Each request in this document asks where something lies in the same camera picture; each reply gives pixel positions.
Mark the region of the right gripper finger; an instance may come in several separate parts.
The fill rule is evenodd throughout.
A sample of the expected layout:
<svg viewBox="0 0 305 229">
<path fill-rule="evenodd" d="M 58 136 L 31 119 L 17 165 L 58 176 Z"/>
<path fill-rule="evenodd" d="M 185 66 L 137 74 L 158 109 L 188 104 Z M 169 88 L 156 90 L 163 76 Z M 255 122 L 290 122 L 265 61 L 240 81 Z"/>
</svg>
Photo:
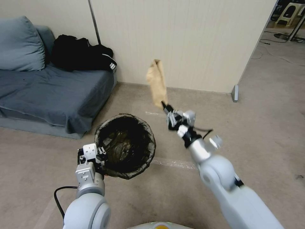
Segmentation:
<svg viewBox="0 0 305 229">
<path fill-rule="evenodd" d="M 175 127 L 177 124 L 175 114 L 174 114 L 174 109 L 171 105 L 166 104 L 164 101 L 161 101 L 163 111 L 167 115 L 167 125 L 168 127 Z"/>
<path fill-rule="evenodd" d="M 175 110 L 170 104 L 166 105 L 166 116 L 167 118 L 175 118 L 175 119 L 182 119 L 183 112 L 180 110 Z"/>
</svg>

